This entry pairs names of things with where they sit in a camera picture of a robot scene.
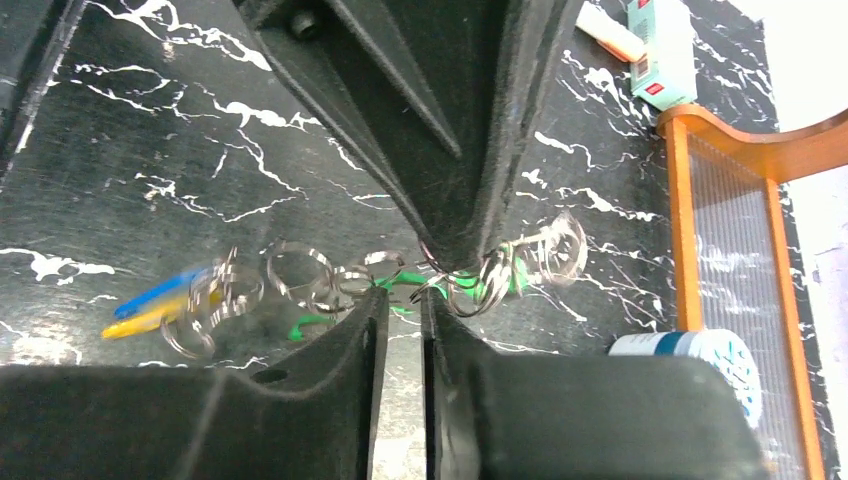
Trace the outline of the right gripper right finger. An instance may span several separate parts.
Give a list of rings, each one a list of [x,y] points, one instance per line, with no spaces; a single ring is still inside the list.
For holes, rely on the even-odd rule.
[[[500,353],[435,289],[421,301],[430,479],[765,479],[708,363]]]

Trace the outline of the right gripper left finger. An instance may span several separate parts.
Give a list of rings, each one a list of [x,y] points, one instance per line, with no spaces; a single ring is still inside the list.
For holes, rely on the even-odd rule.
[[[7,366],[5,479],[367,479],[388,334],[373,288],[339,324],[254,374]]]

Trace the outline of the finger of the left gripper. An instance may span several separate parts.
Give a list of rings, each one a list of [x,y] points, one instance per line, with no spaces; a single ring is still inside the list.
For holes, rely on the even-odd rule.
[[[500,240],[517,166],[541,115],[577,1],[391,1],[400,67],[373,134],[399,205],[432,260],[480,264]]]
[[[425,66],[428,1],[239,1],[274,74],[391,195],[433,258],[464,261],[462,136]]]

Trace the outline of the green key tag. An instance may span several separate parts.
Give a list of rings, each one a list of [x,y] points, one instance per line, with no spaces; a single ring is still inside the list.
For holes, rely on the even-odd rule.
[[[509,292],[522,294],[529,285],[529,274],[526,263],[520,257],[514,257],[511,263]]]
[[[289,329],[287,340],[291,342],[311,341],[323,335],[335,325],[331,317],[307,314],[302,315]]]
[[[376,284],[389,292],[390,310],[400,315],[413,314],[418,311],[418,303],[410,301],[411,295],[429,280],[428,275],[418,272],[404,270],[393,279],[388,277],[377,277]],[[473,279],[460,279],[461,287],[455,287],[455,298],[459,294],[474,300],[479,295],[481,286],[473,286]]]

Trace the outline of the yellow key tag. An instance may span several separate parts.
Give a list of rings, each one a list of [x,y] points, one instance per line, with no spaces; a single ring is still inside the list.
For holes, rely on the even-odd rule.
[[[119,339],[156,330],[163,318],[173,321],[188,306],[187,295],[174,295],[165,298],[150,307],[144,307],[140,313],[109,325],[100,333],[102,339]]]

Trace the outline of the blue key tag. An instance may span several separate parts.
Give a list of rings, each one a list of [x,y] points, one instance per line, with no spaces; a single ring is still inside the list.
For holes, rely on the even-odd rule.
[[[129,319],[152,310],[172,297],[186,294],[198,277],[207,275],[211,270],[211,266],[202,266],[178,273],[118,306],[113,311],[113,317],[117,320]]]

